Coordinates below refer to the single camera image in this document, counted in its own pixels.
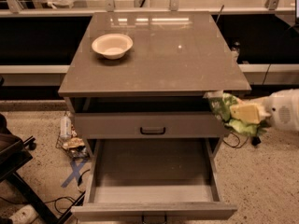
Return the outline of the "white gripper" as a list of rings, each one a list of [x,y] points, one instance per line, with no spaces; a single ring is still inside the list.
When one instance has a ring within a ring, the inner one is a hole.
[[[299,90],[274,92],[265,98],[263,105],[231,105],[230,112],[234,119],[247,124],[259,124],[267,118],[267,122],[279,130],[299,131]]]

